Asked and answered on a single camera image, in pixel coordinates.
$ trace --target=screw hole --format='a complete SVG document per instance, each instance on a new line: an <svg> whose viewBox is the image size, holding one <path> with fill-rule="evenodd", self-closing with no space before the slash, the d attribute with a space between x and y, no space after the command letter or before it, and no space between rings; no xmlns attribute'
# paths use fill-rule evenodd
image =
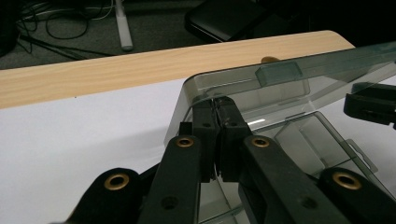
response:
<svg viewBox="0 0 396 224"><path fill-rule="evenodd" d="M253 138L252 143L256 147L268 147L270 143L263 138Z"/></svg>
<svg viewBox="0 0 396 224"><path fill-rule="evenodd" d="M316 209L317 207L318 207L318 203L317 203L317 201L315 201L315 200L313 200L312 198L310 198L310 197L303 197L301 200L300 200L300 204L304 207L304 208L307 208L307 209Z"/></svg>
<svg viewBox="0 0 396 224"><path fill-rule="evenodd" d="M165 210L172 210L178 205L178 199L174 196L168 196L161 200L161 206Z"/></svg>
<svg viewBox="0 0 396 224"><path fill-rule="evenodd" d="M190 147L194 144L194 141L191 138L179 138L177 139L178 147Z"/></svg>
<svg viewBox="0 0 396 224"><path fill-rule="evenodd" d="M361 182L359 179L347 173L336 172L332 175L332 180L334 180L339 186L346 189L361 188Z"/></svg>
<svg viewBox="0 0 396 224"><path fill-rule="evenodd" d="M111 185L119 185L119 184L122 184L123 182L124 182L124 178L123 177L121 177L121 176L116 176L116 177L114 177L113 179L111 179L110 180L110 184Z"/></svg>

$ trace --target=black chair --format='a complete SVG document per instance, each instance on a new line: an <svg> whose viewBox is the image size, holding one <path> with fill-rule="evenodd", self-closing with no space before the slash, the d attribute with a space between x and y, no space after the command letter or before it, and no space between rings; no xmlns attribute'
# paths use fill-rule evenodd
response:
<svg viewBox="0 0 396 224"><path fill-rule="evenodd" d="M252 29L270 11L250 0L206 0L185 15L185 28L209 43L234 41L252 35Z"/></svg>

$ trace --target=wooden desk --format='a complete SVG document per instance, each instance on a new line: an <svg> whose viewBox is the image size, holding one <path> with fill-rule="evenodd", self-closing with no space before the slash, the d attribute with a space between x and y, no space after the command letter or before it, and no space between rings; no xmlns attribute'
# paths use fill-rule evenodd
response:
<svg viewBox="0 0 396 224"><path fill-rule="evenodd" d="M0 108L185 78L197 73L350 49L322 31L0 71Z"/></svg>

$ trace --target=transparent acrylic panel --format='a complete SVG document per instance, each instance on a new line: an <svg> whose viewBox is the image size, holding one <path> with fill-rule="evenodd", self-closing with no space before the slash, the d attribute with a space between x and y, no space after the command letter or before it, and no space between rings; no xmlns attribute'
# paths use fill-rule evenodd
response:
<svg viewBox="0 0 396 224"><path fill-rule="evenodd" d="M190 119L194 103L232 97L252 129L309 113L345 97L355 83L367 88L396 73L396 42L347 49L274 63L199 74L187 79L179 95L165 143L178 124Z"/></svg>
<svg viewBox="0 0 396 224"><path fill-rule="evenodd" d="M275 139L303 171L318 176L327 167L345 167L388 192L374 175L375 165L316 111L396 75L395 62L396 42L391 42L190 77L164 142L177 135L181 121L192 121L195 103L229 96L250 129ZM236 184L214 182L204 186L209 200L202 198L200 222L248 223L246 214L237 210ZM213 192L219 196L215 202L210 201Z"/></svg>

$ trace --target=brass grommet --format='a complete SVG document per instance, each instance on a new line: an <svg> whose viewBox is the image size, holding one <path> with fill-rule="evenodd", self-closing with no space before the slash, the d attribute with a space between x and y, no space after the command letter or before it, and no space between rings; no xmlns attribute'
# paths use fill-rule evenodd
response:
<svg viewBox="0 0 396 224"><path fill-rule="evenodd" d="M189 137L182 137L177 139L176 144L178 147L190 147L194 144L194 140Z"/></svg>
<svg viewBox="0 0 396 224"><path fill-rule="evenodd" d="M105 188L109 190L123 189L129 183L129 176L123 173L109 176L105 181Z"/></svg>
<svg viewBox="0 0 396 224"><path fill-rule="evenodd" d="M270 143L264 138L255 137L251 140L251 143L256 147L268 147Z"/></svg>
<svg viewBox="0 0 396 224"><path fill-rule="evenodd" d="M344 187L346 189L360 189L361 182L355 176L343 173L336 172L332 174L332 180L337 183L339 186Z"/></svg>

